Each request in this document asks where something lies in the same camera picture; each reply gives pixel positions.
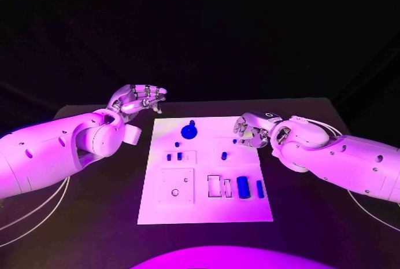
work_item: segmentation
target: blue object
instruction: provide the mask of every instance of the blue object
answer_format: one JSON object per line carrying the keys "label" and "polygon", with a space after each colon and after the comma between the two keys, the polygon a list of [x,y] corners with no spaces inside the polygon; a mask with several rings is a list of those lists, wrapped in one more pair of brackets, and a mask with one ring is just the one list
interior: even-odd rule
{"label": "blue object", "polygon": [[249,189],[247,177],[240,176],[236,178],[236,181],[237,181],[237,189],[238,189],[238,198],[249,198],[250,189]]}
{"label": "blue object", "polygon": [[259,192],[259,198],[264,198],[264,192],[262,191],[262,183],[260,180],[256,181],[256,190]]}
{"label": "blue object", "polygon": [[192,139],[197,135],[197,129],[194,127],[194,120],[190,121],[188,125],[181,129],[181,136],[184,139]]}

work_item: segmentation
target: small hole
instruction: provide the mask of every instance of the small hole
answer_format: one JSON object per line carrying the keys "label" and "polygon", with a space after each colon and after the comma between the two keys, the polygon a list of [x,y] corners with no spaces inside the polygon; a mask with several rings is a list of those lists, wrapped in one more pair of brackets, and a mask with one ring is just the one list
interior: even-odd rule
{"label": "small hole", "polygon": [[377,156],[375,161],[377,161],[377,162],[381,162],[381,161],[382,161],[382,156],[381,156],[381,155]]}
{"label": "small hole", "polygon": [[24,151],[24,154],[27,155],[28,158],[33,157],[31,153],[28,152],[28,150]]}
{"label": "small hole", "polygon": [[63,138],[59,138],[59,143],[60,143],[62,146],[64,146],[64,140],[63,140]]}

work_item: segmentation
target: dark table surface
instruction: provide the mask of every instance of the dark table surface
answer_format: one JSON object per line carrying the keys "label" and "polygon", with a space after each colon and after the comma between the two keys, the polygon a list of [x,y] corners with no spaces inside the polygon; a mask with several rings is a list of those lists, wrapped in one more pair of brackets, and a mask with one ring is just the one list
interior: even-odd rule
{"label": "dark table surface", "polygon": [[[56,118],[100,107],[66,106]],[[161,115],[139,112],[132,121],[142,129],[138,145],[122,144],[113,156],[73,175],[51,217],[0,248],[0,268],[125,269],[169,251],[205,245],[272,249],[336,268],[400,268],[400,233],[367,215],[342,188],[309,172],[290,171],[270,156],[270,148],[259,149],[259,155],[273,222],[136,225],[154,118],[240,116],[260,109],[283,119],[297,115],[319,120],[348,133],[325,98],[177,102],[162,104]],[[57,186],[5,199],[0,226],[23,216]],[[0,244],[41,221],[54,204],[0,232]]]}

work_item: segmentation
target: black backdrop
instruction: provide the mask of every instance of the black backdrop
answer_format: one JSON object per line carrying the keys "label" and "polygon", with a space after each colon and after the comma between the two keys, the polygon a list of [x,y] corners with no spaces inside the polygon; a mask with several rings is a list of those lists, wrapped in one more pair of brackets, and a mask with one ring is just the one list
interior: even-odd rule
{"label": "black backdrop", "polygon": [[1,0],[1,130],[108,102],[126,83],[168,101],[339,101],[400,30],[398,2]]}

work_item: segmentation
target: robotic hand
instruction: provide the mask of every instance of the robotic hand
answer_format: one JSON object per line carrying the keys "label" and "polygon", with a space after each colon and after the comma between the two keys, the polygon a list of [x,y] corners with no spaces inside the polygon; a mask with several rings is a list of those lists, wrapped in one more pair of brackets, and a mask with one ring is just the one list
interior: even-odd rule
{"label": "robotic hand", "polygon": [[110,156],[122,142],[135,145],[141,129],[126,124],[142,109],[161,113],[165,89],[125,85],[108,106],[30,126],[0,139],[0,199],[54,184]]}
{"label": "robotic hand", "polygon": [[253,138],[238,140],[237,144],[263,148],[270,142],[272,155],[293,171],[310,171],[339,187],[400,202],[400,152],[392,146],[342,135],[315,120],[297,116],[282,120],[263,111],[247,112],[238,117],[233,132],[241,137],[246,131]]}

